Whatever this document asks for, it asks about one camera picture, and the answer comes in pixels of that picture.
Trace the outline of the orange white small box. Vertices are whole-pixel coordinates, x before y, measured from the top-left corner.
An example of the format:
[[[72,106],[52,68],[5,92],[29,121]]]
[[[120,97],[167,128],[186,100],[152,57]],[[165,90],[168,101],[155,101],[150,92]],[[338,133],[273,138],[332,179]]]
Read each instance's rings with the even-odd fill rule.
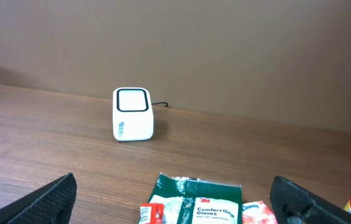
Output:
[[[274,213],[263,202],[249,202],[242,205],[243,224],[277,224]]]

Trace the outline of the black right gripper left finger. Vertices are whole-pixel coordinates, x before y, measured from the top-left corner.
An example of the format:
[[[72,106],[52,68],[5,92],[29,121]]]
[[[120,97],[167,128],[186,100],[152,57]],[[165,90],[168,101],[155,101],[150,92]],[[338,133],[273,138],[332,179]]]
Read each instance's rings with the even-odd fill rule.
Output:
[[[0,209],[0,224],[68,224],[77,197],[70,172]]]

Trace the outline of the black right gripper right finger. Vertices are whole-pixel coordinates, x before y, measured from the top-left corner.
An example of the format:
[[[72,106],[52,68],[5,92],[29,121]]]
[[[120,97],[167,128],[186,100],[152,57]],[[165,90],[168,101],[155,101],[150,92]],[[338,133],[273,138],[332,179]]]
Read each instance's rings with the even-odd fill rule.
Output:
[[[269,198],[278,224],[351,224],[351,213],[280,175]]]

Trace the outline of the green wipes packet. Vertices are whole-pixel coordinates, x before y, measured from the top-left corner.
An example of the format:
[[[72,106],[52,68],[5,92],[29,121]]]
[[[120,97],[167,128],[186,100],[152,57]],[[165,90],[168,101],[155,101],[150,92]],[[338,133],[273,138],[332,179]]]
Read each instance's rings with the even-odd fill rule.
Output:
[[[242,187],[159,174],[149,198],[164,206],[164,223],[242,224]]]

